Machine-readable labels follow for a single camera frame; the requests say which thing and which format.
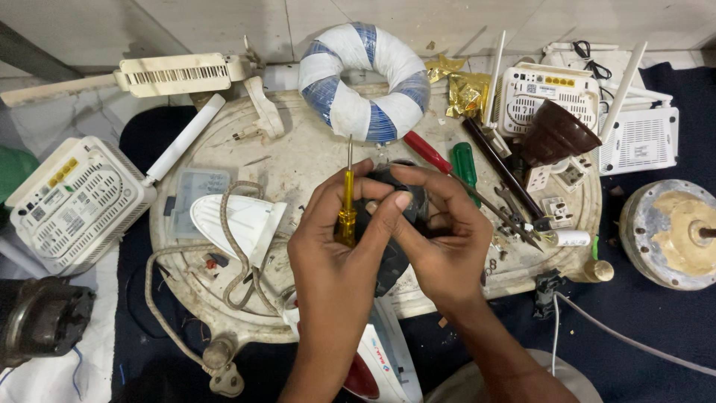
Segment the blue wire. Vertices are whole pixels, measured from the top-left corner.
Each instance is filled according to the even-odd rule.
[[[11,369],[10,371],[7,371],[7,374],[5,374],[5,376],[2,377],[2,380],[0,380],[0,386],[2,386],[2,383],[5,382],[5,378],[7,378],[7,376],[10,375],[10,373],[14,370],[15,368]]]
[[[77,366],[74,368],[74,372],[72,373],[72,386],[74,386],[74,390],[77,391],[77,396],[79,397],[79,400],[82,401],[82,394],[79,393],[77,383],[74,381],[74,378],[77,376],[77,370],[79,370],[79,366],[82,365],[82,353],[79,352],[77,346],[72,347],[72,349],[75,353],[77,353],[77,356],[79,357],[79,362],[77,363]]]
[[[122,385],[125,384],[125,370],[122,368],[122,364],[120,364],[120,374],[122,375]]]

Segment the white capacitor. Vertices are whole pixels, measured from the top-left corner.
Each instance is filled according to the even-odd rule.
[[[587,231],[557,229],[552,232],[554,238],[551,241],[557,246],[587,246],[591,242],[591,236]]]

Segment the green object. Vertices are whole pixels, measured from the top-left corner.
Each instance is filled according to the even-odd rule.
[[[467,182],[473,188],[478,182],[478,174],[475,172],[475,160],[473,160],[473,147],[470,143],[457,143],[453,147],[450,153],[450,162],[453,165],[453,171],[465,182]],[[482,207],[483,204],[480,200],[470,195],[470,198],[477,204],[478,207]]]
[[[599,236],[594,235],[594,242],[591,243],[591,256],[594,258],[594,260],[599,260],[596,258],[596,243],[599,242]]]
[[[9,217],[5,201],[38,166],[40,163],[32,154],[0,146],[0,228]]]

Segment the white antenna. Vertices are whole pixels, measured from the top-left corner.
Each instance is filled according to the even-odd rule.
[[[495,128],[495,124],[492,122],[492,109],[493,103],[495,102],[495,89],[497,88],[497,74],[500,72],[500,61],[502,60],[502,48],[505,47],[505,34],[507,31],[502,31],[500,35],[500,44],[497,48],[497,59],[493,65],[492,77],[490,78],[490,87],[488,88],[488,102],[485,106],[485,119],[483,119],[483,125],[489,128]]]
[[[221,95],[214,94],[209,102],[204,105],[194,119],[179,133],[179,136],[169,145],[159,159],[147,171],[147,177],[142,181],[142,186],[149,187],[155,181],[161,181],[164,175],[174,166],[174,163],[184,154],[187,148],[201,134],[211,119],[214,119],[216,113],[226,103]]]
[[[624,77],[621,79],[621,83],[619,83],[619,89],[616,90],[614,100],[612,101],[611,107],[609,108],[609,113],[606,114],[606,120],[604,121],[604,125],[599,131],[599,140],[601,140],[602,144],[606,144],[606,142],[609,141],[609,136],[611,136],[611,129],[612,126],[614,126],[614,121],[616,121],[616,117],[621,111],[621,106],[624,104],[624,99],[627,97],[629,87],[632,86],[632,80],[637,74],[637,70],[639,69],[639,63],[642,61],[642,56],[644,56],[644,51],[646,49],[647,43],[640,42],[634,47],[634,50],[632,50],[632,57],[629,58],[629,64],[627,64],[626,69],[624,71]]]

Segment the white wall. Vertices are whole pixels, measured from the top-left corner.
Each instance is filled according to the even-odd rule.
[[[539,53],[549,42],[572,39],[699,49],[716,32],[714,0],[3,0],[2,9],[2,22],[83,68],[242,52],[244,34],[266,61],[297,61],[317,34],[350,21],[376,24],[420,56],[491,54],[502,29],[506,54]],[[426,50],[431,41],[435,49]]]

